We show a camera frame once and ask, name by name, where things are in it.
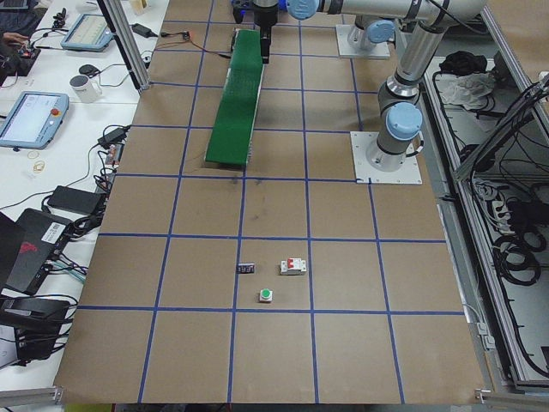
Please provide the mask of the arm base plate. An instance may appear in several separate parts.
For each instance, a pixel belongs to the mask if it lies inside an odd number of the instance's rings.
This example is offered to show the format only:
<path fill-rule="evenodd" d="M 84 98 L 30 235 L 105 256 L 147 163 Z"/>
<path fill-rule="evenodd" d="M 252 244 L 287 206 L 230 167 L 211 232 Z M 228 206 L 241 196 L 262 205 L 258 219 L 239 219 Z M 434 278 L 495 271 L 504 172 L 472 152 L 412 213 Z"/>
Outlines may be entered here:
<path fill-rule="evenodd" d="M 405 154 L 386 154 L 377 146 L 378 133 L 351 131 L 355 181 L 358 184 L 421 185 L 422 178 L 413 143 Z"/>
<path fill-rule="evenodd" d="M 356 25 L 337 25 L 336 39 L 342 58 L 388 59 L 389 40 L 394 35 L 394 26 L 377 21 L 360 29 Z"/>

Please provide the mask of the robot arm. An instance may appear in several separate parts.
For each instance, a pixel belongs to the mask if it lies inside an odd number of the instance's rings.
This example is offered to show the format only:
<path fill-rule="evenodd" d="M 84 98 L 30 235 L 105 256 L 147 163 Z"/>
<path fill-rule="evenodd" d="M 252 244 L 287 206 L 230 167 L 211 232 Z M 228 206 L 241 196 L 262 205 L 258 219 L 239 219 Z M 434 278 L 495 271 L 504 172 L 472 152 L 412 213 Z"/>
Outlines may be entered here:
<path fill-rule="evenodd" d="M 287 11 L 297 20 L 315 13 L 349 14 L 414 21 L 416 26 L 395 73 L 378 92 L 383 121 L 377 140 L 366 150 L 366 159 L 378 170 L 398 170 L 407 148 L 419 134 L 423 117 L 415 106 L 419 81 L 425 74 L 443 35 L 451 26 L 465 25 L 486 6 L 485 1 L 287 1 Z"/>
<path fill-rule="evenodd" d="M 347 35 L 347 45 L 353 56 L 388 57 L 388 42 L 394 33 L 395 24 L 391 20 L 357 15 Z"/>

